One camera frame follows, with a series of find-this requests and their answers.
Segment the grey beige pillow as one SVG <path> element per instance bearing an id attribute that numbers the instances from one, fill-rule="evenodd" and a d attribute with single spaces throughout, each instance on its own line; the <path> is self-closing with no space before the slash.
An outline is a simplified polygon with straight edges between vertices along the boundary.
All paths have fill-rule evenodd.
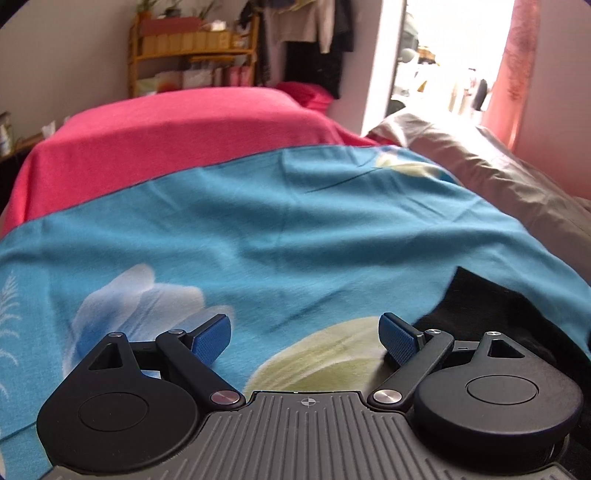
<path id="1" fill-rule="evenodd" d="M 410 149 L 451 172 L 466 188 L 519 220 L 552 254 L 590 279 L 590 202 L 567 194 L 482 127 L 451 113 L 406 107 L 367 136 Z"/>

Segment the blue floral bed sheet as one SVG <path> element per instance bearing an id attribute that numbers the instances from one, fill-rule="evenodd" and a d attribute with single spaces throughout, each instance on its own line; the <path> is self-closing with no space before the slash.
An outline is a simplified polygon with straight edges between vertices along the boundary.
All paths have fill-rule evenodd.
<path id="1" fill-rule="evenodd" d="M 228 315 L 214 369 L 245 391 L 368 390 L 378 317 L 416 323 L 463 267 L 523 294 L 590 358 L 590 288 L 515 218 L 394 147 L 274 150 L 28 221 L 1 241 L 1 475 L 49 466 L 42 403 L 107 333 Z"/>

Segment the pink blanket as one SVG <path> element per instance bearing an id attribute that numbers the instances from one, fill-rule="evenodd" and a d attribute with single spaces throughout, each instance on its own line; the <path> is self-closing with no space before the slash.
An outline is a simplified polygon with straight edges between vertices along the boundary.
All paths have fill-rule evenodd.
<path id="1" fill-rule="evenodd" d="M 375 144 L 273 88 L 201 88 L 111 103 L 71 117 L 33 148 L 1 232 L 185 169 L 290 147 Z"/>

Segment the black ribbed pants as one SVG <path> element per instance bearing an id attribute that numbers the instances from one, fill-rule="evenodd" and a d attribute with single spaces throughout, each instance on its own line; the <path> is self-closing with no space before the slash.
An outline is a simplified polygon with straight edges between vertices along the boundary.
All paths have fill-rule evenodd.
<path id="1" fill-rule="evenodd" d="M 441 301 L 415 326 L 444 330 L 458 340 L 476 340 L 495 330 L 562 370 L 590 365 L 589 356 L 574 336 L 523 294 L 463 267 L 456 269 Z"/>

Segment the wooden bamboo shelf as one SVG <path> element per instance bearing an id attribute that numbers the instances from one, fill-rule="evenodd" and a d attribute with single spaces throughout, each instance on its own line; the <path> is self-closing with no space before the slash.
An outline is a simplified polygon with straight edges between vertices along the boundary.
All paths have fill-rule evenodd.
<path id="1" fill-rule="evenodd" d="M 128 96 L 135 98 L 139 95 L 138 73 L 142 62 L 169 58 L 190 63 L 213 61 L 224 64 L 241 60 L 246 73 L 239 83 L 252 86 L 260 31 L 260 16 L 256 13 L 246 24 L 245 33 L 232 29 L 213 31 L 193 17 L 153 20 L 138 14 L 128 34 Z"/>

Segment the pink curtain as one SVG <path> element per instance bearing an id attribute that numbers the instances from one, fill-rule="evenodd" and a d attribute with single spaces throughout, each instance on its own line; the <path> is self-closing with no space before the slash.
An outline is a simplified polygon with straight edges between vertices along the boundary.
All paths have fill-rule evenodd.
<path id="1" fill-rule="evenodd" d="M 506 147 L 517 140 L 536 61 L 541 2 L 514 2 L 505 50 L 481 125 Z"/>

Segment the hanging dark clothes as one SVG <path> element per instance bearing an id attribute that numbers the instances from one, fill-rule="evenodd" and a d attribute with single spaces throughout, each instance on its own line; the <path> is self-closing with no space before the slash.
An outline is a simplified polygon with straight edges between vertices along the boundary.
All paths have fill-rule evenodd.
<path id="1" fill-rule="evenodd" d="M 315 84 L 341 97 L 344 56 L 355 49 L 351 1 L 247 1 L 239 15 L 245 27 L 259 18 L 256 86 L 271 80 L 270 42 L 286 47 L 283 79 Z"/>

